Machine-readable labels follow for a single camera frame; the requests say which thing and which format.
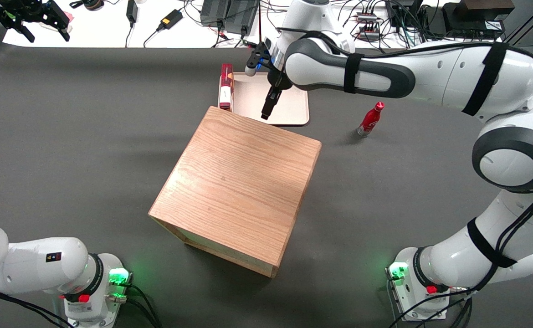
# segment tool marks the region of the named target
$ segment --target white label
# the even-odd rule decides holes
[[[92,304],[90,302],[78,304],[68,303],[68,311],[72,313],[90,312],[92,311]]]
[[[485,27],[488,30],[497,30],[497,31],[502,30],[502,24],[499,21],[486,21]]]
[[[493,20],[494,20],[494,21],[503,21],[503,20],[506,19],[508,16],[509,16],[509,14],[507,14],[507,13],[499,14],[499,15],[497,15]]]
[[[220,87],[219,103],[229,103],[229,102],[231,102],[231,88]]]

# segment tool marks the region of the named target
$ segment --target white tray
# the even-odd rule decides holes
[[[297,87],[284,90],[269,119],[263,120],[261,118],[262,106],[271,87],[267,73],[260,72],[253,77],[248,77],[243,72],[235,72],[234,80],[232,112],[270,125],[300,126],[309,122],[307,91]]]

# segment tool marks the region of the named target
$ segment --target black strap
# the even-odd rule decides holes
[[[79,6],[82,6],[82,0],[74,1],[70,3],[70,6],[72,8],[78,8]]]
[[[475,85],[473,94],[469,98],[467,105],[465,105],[463,113],[475,116],[479,111],[493,87],[493,83],[495,82],[499,70],[502,68],[508,47],[509,44],[507,43],[493,43],[487,56],[485,56],[485,59],[483,60],[485,68],[483,68],[483,72],[481,72],[481,77],[479,77],[479,81],[477,81],[477,85]]]
[[[485,237],[481,234],[481,231],[477,228],[477,225],[475,224],[476,218],[473,218],[473,220],[469,221],[467,224],[467,231],[469,232],[469,237],[471,238],[471,241],[473,241],[473,244],[481,254],[483,254],[485,257],[487,257],[488,260],[491,261],[491,263],[495,264],[498,267],[501,268],[508,268],[514,264],[517,263],[517,261],[514,261],[510,259],[509,257],[504,256],[499,251],[495,251],[493,247],[487,242]]]
[[[343,91],[356,93],[356,74],[360,70],[360,61],[363,54],[350,54],[348,61],[345,63],[345,72],[343,73]]]

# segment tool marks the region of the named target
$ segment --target power adapter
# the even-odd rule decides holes
[[[377,28],[366,29],[366,27],[360,27],[360,34],[358,39],[367,42],[374,42],[379,40],[379,31]]]
[[[137,7],[137,4],[135,4],[135,0],[129,0],[129,2],[127,2],[127,19],[129,20],[129,24],[131,24],[131,27],[133,27],[133,25],[137,21],[138,11],[139,8]]]
[[[373,21],[374,23],[378,20],[378,17],[374,15],[373,13],[358,13],[358,23],[365,23],[367,21]]]
[[[180,19],[182,19],[184,15],[181,14],[181,12],[173,9],[172,12],[170,12],[165,18],[161,20],[159,23],[159,26],[156,28],[156,31],[161,31],[162,29],[171,29],[173,25],[175,25]]]

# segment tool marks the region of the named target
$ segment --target wooden surface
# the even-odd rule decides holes
[[[211,107],[149,215],[190,245],[273,266],[273,276],[320,150],[314,139]]]

